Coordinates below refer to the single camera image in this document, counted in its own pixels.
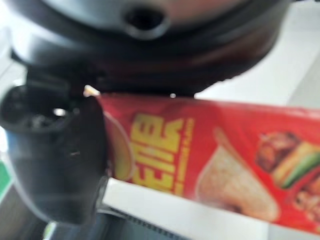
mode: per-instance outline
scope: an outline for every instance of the white surface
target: white surface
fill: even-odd
[[[257,66],[199,93],[198,98],[286,105],[320,52],[320,3],[292,5],[281,37]]]
[[[267,240],[268,225],[169,194],[111,179],[104,202],[158,227],[197,240]]]

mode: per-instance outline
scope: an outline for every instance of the red food package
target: red food package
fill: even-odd
[[[320,233],[320,110],[102,95],[113,177]]]

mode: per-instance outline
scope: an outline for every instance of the taco image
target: taco image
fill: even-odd
[[[268,222],[277,220],[280,209],[268,190],[245,164],[220,128],[215,130],[219,147],[198,178],[196,195],[201,203]]]

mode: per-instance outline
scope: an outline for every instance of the black plastic housing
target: black plastic housing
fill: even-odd
[[[6,165],[38,217],[88,223],[107,164],[103,111],[94,97],[64,101],[43,91],[39,95],[34,87],[17,86],[2,101]]]

